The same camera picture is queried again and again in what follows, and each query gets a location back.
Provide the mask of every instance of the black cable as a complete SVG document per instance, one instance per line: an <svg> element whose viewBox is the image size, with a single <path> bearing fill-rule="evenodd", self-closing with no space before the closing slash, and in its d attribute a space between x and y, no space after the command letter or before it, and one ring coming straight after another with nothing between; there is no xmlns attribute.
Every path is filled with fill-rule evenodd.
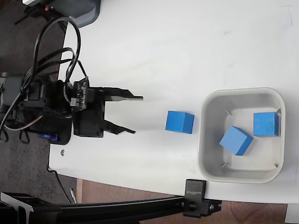
<svg viewBox="0 0 299 224"><path fill-rule="evenodd" d="M69 22L76 31L77 34L77 51L76 54L74 56L74 59L71 61L71 67L68 71L68 74L66 76L65 82L69 82L70 77L72 75L72 72L74 71L75 65L77 63L78 57L79 57L79 53L80 53L80 48L81 48L81 36L80 36L80 32L79 32L79 28L76 25L76 23L68 17L61 17L61 18L56 18L56 19L52 19L49 21L49 23L42 29L42 31L40 32L39 36L37 37L36 40L36 44L34 47L34 53L33 53L33 66L32 66L32 75L30 76L28 82L25 84L25 86L23 87L23 90L27 90L31 84L31 82L33 81L34 77L37 74L37 68L38 68L38 62L37 62L37 58L38 58L38 52L39 52L39 48L40 48L40 44L41 44L41 40L44 36L44 34L48 31L48 29L56 22L59 21L66 21Z"/></svg>
<svg viewBox="0 0 299 224"><path fill-rule="evenodd" d="M50 151L49 151L49 159L48 159L47 171L48 171L49 173L54 173L54 174L55 174L56 179L57 179L57 181L58 181L58 184L59 184L59 186L60 186L60 188L61 188L61 190L62 190L64 196L66 197L66 199L68 200L68 202L71 203L70 198L67 196L67 194L66 194L66 192L65 192L65 190L64 190L64 188L63 188L63 186L62 186L62 183L61 183L61 181L60 181L60 179L59 179L59 176L58 176L57 171L56 171L56 170L50 170L49 163L50 163Z"/></svg>
<svg viewBox="0 0 299 224"><path fill-rule="evenodd" d="M59 55L61 53L67 52L67 51L70 51L73 54L73 57L75 56L72 48L61 48L61 49L58 49L58 50L48 54L47 56L43 57L41 60L38 61L37 65L41 66L46 61L50 60L51 58L55 57L56 55Z"/></svg>
<svg viewBox="0 0 299 224"><path fill-rule="evenodd" d="M21 98L22 95L23 95L23 91L21 90L20 93L18 94L18 96L14 99L13 103L10 105L8 111L6 112L6 114L4 115L4 117L3 117L2 121L1 121L1 124L0 124L0 141L1 142L7 142L8 141L8 135L7 135L6 131L3 132L5 134L6 140L3 140L1 138L1 134L2 134L2 131L3 131L3 128L4 128L4 124L7 121L8 116L10 115L11 111L14 110L17 101Z"/></svg>

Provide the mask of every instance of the blue cube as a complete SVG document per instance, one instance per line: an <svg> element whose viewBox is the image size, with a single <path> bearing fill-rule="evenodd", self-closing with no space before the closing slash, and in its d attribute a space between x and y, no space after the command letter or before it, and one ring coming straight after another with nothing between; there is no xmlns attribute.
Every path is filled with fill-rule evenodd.
<svg viewBox="0 0 299 224"><path fill-rule="evenodd" d="M278 136L278 115L275 112L255 113L253 119L253 135Z"/></svg>
<svg viewBox="0 0 299 224"><path fill-rule="evenodd" d="M194 115L192 114L168 111L165 130L192 134L193 121Z"/></svg>
<svg viewBox="0 0 299 224"><path fill-rule="evenodd" d="M231 126L220 141L220 145L235 155L243 155L253 138L238 127Z"/></svg>

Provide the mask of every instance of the plastic container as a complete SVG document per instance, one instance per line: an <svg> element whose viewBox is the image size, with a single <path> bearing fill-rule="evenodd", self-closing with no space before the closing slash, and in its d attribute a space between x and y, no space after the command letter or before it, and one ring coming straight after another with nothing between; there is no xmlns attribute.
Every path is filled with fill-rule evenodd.
<svg viewBox="0 0 299 224"><path fill-rule="evenodd" d="M253 114L277 112L278 137L253 136ZM254 137L243 156L219 142L233 125ZM204 100L200 117L198 167L214 182L267 183L280 172L285 153L285 102L271 88L221 90Z"/></svg>

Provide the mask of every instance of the wire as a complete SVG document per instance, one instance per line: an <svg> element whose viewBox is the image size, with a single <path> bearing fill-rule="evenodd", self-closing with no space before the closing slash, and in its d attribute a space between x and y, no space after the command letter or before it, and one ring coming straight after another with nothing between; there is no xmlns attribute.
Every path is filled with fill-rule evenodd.
<svg viewBox="0 0 299 224"><path fill-rule="evenodd" d="M6 140L3 140L3 139L1 138L2 130L3 130L3 127L4 127L5 122L6 122L7 119L8 119L9 114L10 114L11 111L15 108L16 103L17 103L17 101L20 99L20 97L22 96L22 94L23 94L23 92L20 91L20 93L19 93L18 96L14 99L13 103L10 105L8 111L6 112L6 114L4 115L4 117L3 117L2 121L1 121L1 124L0 124L0 141L1 141L1 142L7 142L7 141L8 141L8 135L7 135L6 131L4 131Z"/></svg>
<svg viewBox="0 0 299 224"><path fill-rule="evenodd" d="M68 18L68 17L61 17L61 18L56 18L56 19L52 19L49 21L49 23L42 29L42 31L40 32L39 36L37 37L37 40L36 40L36 44L35 44L35 47L34 47L34 53L33 53L33 66L32 66L32 74L31 76L29 77L28 81L25 83L25 86L23 87L24 90L27 90L31 84L31 82L33 81L33 78L36 76L37 74L37 68L38 68L38 62L37 62L37 58L38 58L38 52L39 52L39 48L40 48L40 43L41 43L41 40L44 36L44 34L48 31L48 29L53 25L55 24L56 22L59 22L59 21L66 21L66 22L69 22L74 28L75 28L75 31L76 31L76 34L77 34L77 51L76 51L76 54L74 56L74 58L72 59L71 61L71 64L70 64L70 69L68 70L68 73L67 73L67 76L66 76L66 79L65 79L65 82L69 82L70 80L70 77L72 75L72 72L74 71L74 68L75 68L75 65L77 63L77 60L78 60L78 57L79 57L79 53L80 53L80 48L81 48L81 36L80 36L80 32L79 32L79 28L78 26L76 25L76 23L71 19L71 18Z"/></svg>
<svg viewBox="0 0 299 224"><path fill-rule="evenodd" d="M49 159L48 159L47 171L48 171L49 173L54 173L54 174L55 174L56 179L57 179L57 181L58 181L58 184L59 184L59 186L60 186L60 189L62 190L64 196L65 196L66 199L67 199L67 201L68 201L69 203L71 203L70 198L67 196L67 194L66 194L66 192L65 192L65 190L64 190L64 188L63 188L63 186L62 186L62 183L61 183L61 181L60 181L60 179L59 179L59 176L58 176L57 171L56 171L56 170L53 170L53 169L50 170L49 163L50 163L50 152L49 152Z"/></svg>
<svg viewBox="0 0 299 224"><path fill-rule="evenodd" d="M11 130L11 131L20 131L20 130L23 130L23 129L28 128L29 126L33 125L35 122L37 122L41 118L42 118L42 116L38 116L36 119L34 119L33 121L31 121L30 123L26 124L23 127L19 127L19 128L11 128L11 127L8 127L6 125L4 125L4 127L6 129L8 129L8 130Z"/></svg>

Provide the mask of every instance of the white surface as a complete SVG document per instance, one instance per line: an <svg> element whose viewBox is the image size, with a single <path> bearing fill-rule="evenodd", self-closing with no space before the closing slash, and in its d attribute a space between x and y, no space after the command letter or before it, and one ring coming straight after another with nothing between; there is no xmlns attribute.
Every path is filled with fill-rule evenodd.
<svg viewBox="0 0 299 224"><path fill-rule="evenodd" d="M286 223L299 223L299 204L288 204L285 215Z"/></svg>
<svg viewBox="0 0 299 224"><path fill-rule="evenodd" d="M30 3L34 2L35 0L22 0L24 5L29 5Z"/></svg>
<svg viewBox="0 0 299 224"><path fill-rule="evenodd" d="M285 162L266 184L208 182L206 198L299 203L299 1L103 0L80 29L82 61L93 86L120 87L144 101L108 102L106 119L136 134L72 136L51 145L63 175L183 195L197 168L201 103L221 89L271 87L287 110ZM65 46L76 47L72 28ZM62 66L59 77L64 78ZM83 77L76 67L72 81ZM195 115L193 134L165 131L167 111Z"/></svg>
<svg viewBox="0 0 299 224"><path fill-rule="evenodd" d="M253 114L281 111L280 135L253 135ZM219 142L231 126L253 140L243 156L233 155ZM221 90L204 100L200 117L198 165L215 182L267 183L280 172L285 154L285 103L271 88Z"/></svg>

